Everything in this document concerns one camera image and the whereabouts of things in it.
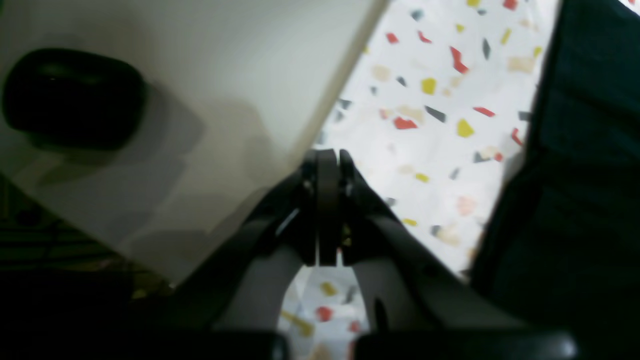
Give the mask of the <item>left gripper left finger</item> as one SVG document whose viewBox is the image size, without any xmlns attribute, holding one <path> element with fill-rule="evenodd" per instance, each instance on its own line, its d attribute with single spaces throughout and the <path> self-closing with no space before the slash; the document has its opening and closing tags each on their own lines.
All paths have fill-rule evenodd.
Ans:
<svg viewBox="0 0 640 360">
<path fill-rule="evenodd" d="M 260 199 L 169 299 L 166 326 L 275 330 L 291 281 L 316 259 L 317 164 L 317 152 L 309 150 L 301 165 Z"/>
</svg>

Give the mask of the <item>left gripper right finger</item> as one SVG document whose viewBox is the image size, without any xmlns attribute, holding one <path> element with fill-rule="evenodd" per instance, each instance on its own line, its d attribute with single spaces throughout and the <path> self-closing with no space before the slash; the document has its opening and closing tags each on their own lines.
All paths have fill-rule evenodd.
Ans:
<svg viewBox="0 0 640 360">
<path fill-rule="evenodd" d="M 403 225 L 346 150 L 317 153 L 319 265 L 354 271 L 373 329 L 522 330 L 526 324 L 462 283 Z"/>
</svg>

